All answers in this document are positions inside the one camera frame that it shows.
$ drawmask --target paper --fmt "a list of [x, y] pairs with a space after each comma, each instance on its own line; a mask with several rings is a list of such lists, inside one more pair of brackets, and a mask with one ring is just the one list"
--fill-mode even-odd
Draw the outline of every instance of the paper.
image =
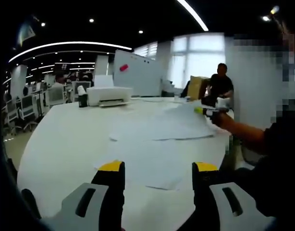
[[113, 79], [112, 75], [95, 75], [94, 76], [94, 87], [97, 88], [112, 88]]
[[145, 101], [145, 102], [155, 102], [155, 103], [160, 103], [160, 102], [163, 102], [163, 98], [160, 98], [160, 97], [155, 97], [155, 98], [141, 98], [142, 101]]
[[111, 142], [107, 155], [94, 167], [114, 160], [125, 162], [126, 181], [166, 190], [177, 190], [191, 167], [175, 141]]
[[204, 115], [194, 112], [200, 102], [181, 104], [145, 119], [120, 119], [113, 124], [110, 139], [115, 141], [184, 140], [215, 134]]

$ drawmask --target person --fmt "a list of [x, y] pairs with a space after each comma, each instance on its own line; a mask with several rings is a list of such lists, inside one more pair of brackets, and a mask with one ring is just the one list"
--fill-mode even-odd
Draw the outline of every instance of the person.
[[219, 64], [217, 74], [213, 74], [209, 80], [207, 91], [209, 96], [214, 98], [231, 98], [233, 95], [233, 83], [226, 73], [228, 67], [226, 64]]
[[295, 99], [283, 105], [281, 116], [265, 130], [236, 122], [226, 113], [210, 119], [241, 139], [245, 147], [264, 155], [253, 170], [241, 168], [231, 177], [255, 199], [262, 214], [276, 217], [268, 230], [289, 230], [287, 225], [295, 222]]
[[51, 87], [64, 87], [65, 78], [63, 74], [56, 75], [55, 83]]
[[8, 101], [10, 101], [12, 99], [12, 95], [9, 93], [9, 91], [4, 93], [3, 99], [4, 99], [5, 102], [8, 102]]
[[23, 95], [24, 96], [27, 96], [28, 95], [28, 92], [29, 92], [28, 87], [24, 86]]

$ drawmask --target whiteboard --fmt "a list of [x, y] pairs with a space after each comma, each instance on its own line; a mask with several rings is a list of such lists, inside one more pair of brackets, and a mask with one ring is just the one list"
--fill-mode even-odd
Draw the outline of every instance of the whiteboard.
[[[120, 67], [128, 65], [125, 71]], [[165, 70], [161, 63], [126, 51], [115, 52], [113, 83], [133, 88], [134, 96], [160, 96]]]

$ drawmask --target black shirt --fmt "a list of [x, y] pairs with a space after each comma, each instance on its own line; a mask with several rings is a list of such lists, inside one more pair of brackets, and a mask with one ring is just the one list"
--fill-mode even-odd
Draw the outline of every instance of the black shirt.
[[295, 111], [283, 112], [264, 140], [267, 156], [250, 173], [251, 194], [261, 213], [285, 218], [295, 205]]
[[230, 90], [234, 90], [233, 83], [231, 79], [227, 76], [219, 76], [218, 74], [213, 74], [210, 78], [209, 85], [211, 86], [210, 93], [213, 96], [219, 96], [227, 93]]

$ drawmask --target desk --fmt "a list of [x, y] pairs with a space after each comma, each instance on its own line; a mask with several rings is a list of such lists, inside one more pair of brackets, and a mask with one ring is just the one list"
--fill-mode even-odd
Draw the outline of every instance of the desk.
[[[163, 98], [162, 102], [145, 100], [133, 99], [124, 107], [79, 108], [78, 103], [68, 103], [50, 109], [27, 143], [17, 178], [20, 190], [28, 188], [34, 194], [42, 217], [56, 214], [67, 195], [82, 183], [91, 182], [96, 173], [93, 164], [106, 153], [111, 142], [112, 116], [138, 118], [180, 105], [173, 103], [173, 98]], [[183, 189], [166, 191], [127, 183], [122, 216], [122, 227], [127, 231], [179, 228], [195, 209], [192, 162], [220, 167], [229, 134], [219, 132], [213, 138], [176, 142], [189, 163]]]

